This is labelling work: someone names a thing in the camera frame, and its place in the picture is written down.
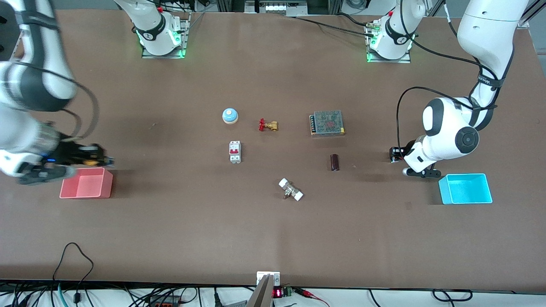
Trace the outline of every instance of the white circuit breaker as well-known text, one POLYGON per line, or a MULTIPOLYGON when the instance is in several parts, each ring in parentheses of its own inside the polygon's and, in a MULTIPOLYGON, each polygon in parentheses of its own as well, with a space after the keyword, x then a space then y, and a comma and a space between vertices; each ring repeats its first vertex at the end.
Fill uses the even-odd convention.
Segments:
POLYGON ((229 160, 232 163, 241 163, 241 141, 229 142, 229 160))

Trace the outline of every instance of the pink plastic box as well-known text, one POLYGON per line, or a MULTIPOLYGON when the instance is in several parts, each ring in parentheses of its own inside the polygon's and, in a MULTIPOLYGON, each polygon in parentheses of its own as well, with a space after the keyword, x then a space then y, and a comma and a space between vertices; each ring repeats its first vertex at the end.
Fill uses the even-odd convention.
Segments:
POLYGON ((109 198, 112 191, 111 172, 102 167, 79 168, 76 175, 63 180, 60 198, 109 198))

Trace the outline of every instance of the mounting plate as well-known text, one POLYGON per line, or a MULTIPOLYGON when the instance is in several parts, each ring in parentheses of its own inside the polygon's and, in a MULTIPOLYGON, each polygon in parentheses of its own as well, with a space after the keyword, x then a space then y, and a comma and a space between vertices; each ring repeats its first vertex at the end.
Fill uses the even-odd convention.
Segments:
POLYGON ((275 278, 275 287, 281 285, 281 272, 269 272, 269 271, 258 271, 256 272, 256 285, 260 283, 264 275, 273 275, 275 278))
MULTIPOLYGON (((376 35, 373 31, 369 30, 367 27, 364 27, 364 33, 370 33, 376 35)), ((409 44, 408 50, 402 56, 401 58, 397 60, 388 60, 382 56, 380 56, 374 49, 370 48, 370 44, 372 43, 372 40, 375 40, 375 38, 366 37, 366 59, 368 63, 411 63, 410 58, 410 48, 412 43, 409 44)))

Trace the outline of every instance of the metal valve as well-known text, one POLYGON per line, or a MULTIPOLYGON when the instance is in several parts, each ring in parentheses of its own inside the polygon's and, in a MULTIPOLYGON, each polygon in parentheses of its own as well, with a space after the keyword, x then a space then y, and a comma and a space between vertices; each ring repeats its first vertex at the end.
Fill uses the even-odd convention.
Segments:
POLYGON ((283 178, 281 182, 278 183, 278 185, 284 190, 283 199, 287 199, 288 197, 292 196, 296 201, 299 201, 304 195, 299 189, 294 186, 291 181, 288 181, 288 179, 286 178, 283 178))
POLYGON ((264 119, 260 119, 260 125, 258 129, 260 131, 263 131, 264 128, 268 128, 271 131, 277 131, 278 130, 278 122, 272 121, 272 122, 265 122, 264 119))

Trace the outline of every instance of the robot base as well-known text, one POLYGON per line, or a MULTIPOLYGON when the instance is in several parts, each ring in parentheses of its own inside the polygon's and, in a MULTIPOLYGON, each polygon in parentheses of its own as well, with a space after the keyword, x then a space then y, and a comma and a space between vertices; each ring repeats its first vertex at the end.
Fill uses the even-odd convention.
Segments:
POLYGON ((153 55, 149 53, 146 50, 146 48, 144 48, 144 45, 141 41, 140 45, 142 45, 142 58, 185 58, 186 57, 186 47, 188 45, 190 19, 180 19, 178 16, 176 16, 173 19, 173 22, 174 22, 174 25, 173 25, 174 31, 170 32, 169 35, 171 35, 171 39, 173 40, 173 43, 179 44, 179 45, 175 47, 171 52, 165 55, 153 55))
POLYGON ((370 25, 371 28, 368 28, 367 26, 364 27, 364 33, 373 34, 375 37, 366 37, 366 61, 368 63, 411 63, 410 58, 410 49, 412 46, 412 43, 409 44, 408 49, 406 53, 401 57, 397 58, 395 60, 389 60, 387 58, 384 58, 380 56, 377 51, 370 48, 370 45, 376 45, 379 40, 379 35, 381 35, 381 21, 380 20, 374 20, 373 23, 370 25))

